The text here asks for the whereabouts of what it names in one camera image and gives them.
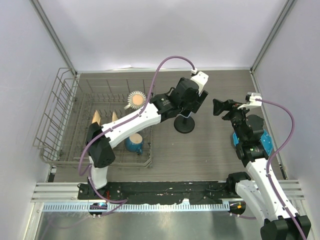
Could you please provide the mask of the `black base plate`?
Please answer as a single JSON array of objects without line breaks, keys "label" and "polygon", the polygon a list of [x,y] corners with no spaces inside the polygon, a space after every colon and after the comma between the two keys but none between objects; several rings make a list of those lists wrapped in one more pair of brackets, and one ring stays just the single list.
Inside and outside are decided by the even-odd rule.
[{"label": "black base plate", "polygon": [[90,183],[79,183],[79,200],[105,199],[131,205],[173,205],[188,199],[192,205],[220,204],[225,199],[238,199],[225,182],[219,181],[151,181],[108,182],[97,192]]}]

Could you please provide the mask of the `right beige plate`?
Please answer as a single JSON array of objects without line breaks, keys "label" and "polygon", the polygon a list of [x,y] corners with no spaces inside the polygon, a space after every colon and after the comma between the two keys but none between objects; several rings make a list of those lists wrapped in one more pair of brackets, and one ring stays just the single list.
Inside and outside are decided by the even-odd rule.
[{"label": "right beige plate", "polygon": [[111,116],[111,121],[112,122],[115,122],[117,121],[119,118],[118,118],[118,115],[116,114],[115,111],[112,112],[112,116]]}]

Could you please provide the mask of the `beige plate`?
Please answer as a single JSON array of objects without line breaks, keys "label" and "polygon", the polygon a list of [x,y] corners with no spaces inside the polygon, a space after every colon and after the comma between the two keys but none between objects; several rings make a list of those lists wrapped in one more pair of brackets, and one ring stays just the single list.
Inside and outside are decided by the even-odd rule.
[{"label": "beige plate", "polygon": [[101,115],[98,110],[94,112],[91,123],[97,123],[99,126],[101,125]]},{"label": "beige plate", "polygon": [[115,122],[117,121],[119,118],[118,118],[118,115],[116,114],[115,111],[112,112],[112,116],[111,116],[111,121],[112,122]]}]

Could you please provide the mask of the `white ribbed cup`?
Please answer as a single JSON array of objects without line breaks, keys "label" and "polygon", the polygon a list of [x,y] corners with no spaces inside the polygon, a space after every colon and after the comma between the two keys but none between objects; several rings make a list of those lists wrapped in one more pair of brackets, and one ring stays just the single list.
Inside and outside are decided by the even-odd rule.
[{"label": "white ribbed cup", "polygon": [[146,95],[142,91],[135,90],[128,95],[127,105],[124,107],[124,109],[138,110],[144,106],[146,101]]}]

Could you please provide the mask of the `left beige plate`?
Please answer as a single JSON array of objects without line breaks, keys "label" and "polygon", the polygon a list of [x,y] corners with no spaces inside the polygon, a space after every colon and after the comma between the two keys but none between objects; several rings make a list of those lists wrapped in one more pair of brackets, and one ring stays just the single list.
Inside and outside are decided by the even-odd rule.
[{"label": "left beige plate", "polygon": [[101,125],[101,115],[98,110],[94,112],[91,123],[97,123],[99,126]]}]

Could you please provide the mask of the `blue mug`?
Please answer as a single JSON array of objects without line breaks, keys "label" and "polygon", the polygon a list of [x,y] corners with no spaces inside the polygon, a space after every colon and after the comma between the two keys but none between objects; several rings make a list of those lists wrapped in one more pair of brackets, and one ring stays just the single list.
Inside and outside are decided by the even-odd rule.
[{"label": "blue mug", "polygon": [[124,140],[125,148],[131,152],[141,155],[143,153],[144,139],[139,133],[134,133]]}]

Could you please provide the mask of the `blue polka dot plate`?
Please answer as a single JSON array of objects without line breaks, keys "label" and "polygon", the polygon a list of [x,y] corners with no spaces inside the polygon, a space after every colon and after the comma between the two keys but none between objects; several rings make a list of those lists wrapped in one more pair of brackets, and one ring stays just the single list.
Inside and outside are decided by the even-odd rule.
[{"label": "blue polka dot plate", "polygon": [[[231,139],[232,139],[231,142],[233,143],[234,147],[236,147],[237,144],[239,143],[239,139],[235,132],[232,134]],[[264,130],[264,133],[262,134],[260,140],[262,142],[262,145],[267,155],[270,156],[274,150],[274,146],[273,146],[272,138],[266,130]]]}]

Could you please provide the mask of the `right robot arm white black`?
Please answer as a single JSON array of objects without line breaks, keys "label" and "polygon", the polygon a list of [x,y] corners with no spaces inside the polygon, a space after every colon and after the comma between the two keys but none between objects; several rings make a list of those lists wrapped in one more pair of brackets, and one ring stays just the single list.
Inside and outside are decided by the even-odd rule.
[{"label": "right robot arm white black", "polygon": [[247,113],[262,105],[262,98],[253,94],[245,103],[234,100],[213,100],[213,115],[230,121],[238,143],[236,154],[246,172],[231,173],[227,178],[226,193],[240,196],[261,226],[263,240],[305,240],[311,230],[308,216],[300,215],[291,204],[276,178],[261,139],[264,119]]}]

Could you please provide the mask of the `phone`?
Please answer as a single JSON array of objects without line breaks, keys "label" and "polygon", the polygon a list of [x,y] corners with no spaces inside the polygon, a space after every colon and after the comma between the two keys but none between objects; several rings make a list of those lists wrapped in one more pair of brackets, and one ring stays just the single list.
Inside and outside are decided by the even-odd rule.
[{"label": "phone", "polygon": [[180,115],[184,118],[189,118],[191,116],[192,112],[185,112],[185,113],[181,113]]}]

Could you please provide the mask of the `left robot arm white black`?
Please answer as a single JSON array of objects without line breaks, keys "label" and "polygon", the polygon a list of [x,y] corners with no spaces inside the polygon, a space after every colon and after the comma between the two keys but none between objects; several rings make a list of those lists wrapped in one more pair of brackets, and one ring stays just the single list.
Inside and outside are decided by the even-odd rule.
[{"label": "left robot arm white black", "polygon": [[106,195],[108,167],[116,158],[113,149],[133,134],[168,119],[174,119],[179,133],[192,132],[195,121],[190,115],[199,110],[207,97],[204,87],[208,79],[201,71],[190,79],[182,77],[170,92],[153,96],[142,108],[108,124],[92,123],[83,151],[91,164],[89,194],[97,200]]}]

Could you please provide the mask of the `black phone stand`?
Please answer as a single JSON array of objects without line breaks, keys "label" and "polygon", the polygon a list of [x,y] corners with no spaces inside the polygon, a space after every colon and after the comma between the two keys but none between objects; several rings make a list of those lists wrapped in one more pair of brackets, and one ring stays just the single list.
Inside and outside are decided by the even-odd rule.
[{"label": "black phone stand", "polygon": [[176,131],[181,134],[188,134],[194,130],[196,124],[191,114],[191,112],[188,115],[179,114],[175,118],[173,126]]}]

